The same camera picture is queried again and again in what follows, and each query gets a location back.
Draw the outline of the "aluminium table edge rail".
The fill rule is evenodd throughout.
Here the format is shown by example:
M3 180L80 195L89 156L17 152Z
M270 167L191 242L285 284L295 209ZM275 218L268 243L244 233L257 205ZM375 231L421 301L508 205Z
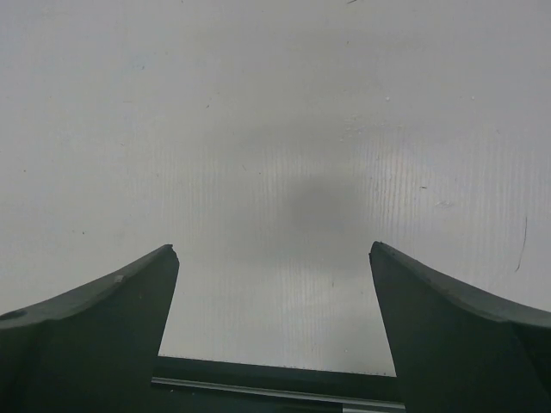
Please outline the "aluminium table edge rail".
M159 356L152 385L216 412L404 412L395 377Z

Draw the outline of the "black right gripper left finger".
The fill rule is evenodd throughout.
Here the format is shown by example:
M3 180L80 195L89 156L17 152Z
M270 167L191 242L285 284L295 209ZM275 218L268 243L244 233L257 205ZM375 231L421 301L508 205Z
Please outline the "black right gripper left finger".
M166 244L1 316L3 412L144 412L176 287Z

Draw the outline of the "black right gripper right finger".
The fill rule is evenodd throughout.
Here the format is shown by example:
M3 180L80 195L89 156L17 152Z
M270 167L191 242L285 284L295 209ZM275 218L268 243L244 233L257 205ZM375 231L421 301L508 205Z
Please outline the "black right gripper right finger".
M550 314L375 242L370 267L409 412L548 412Z

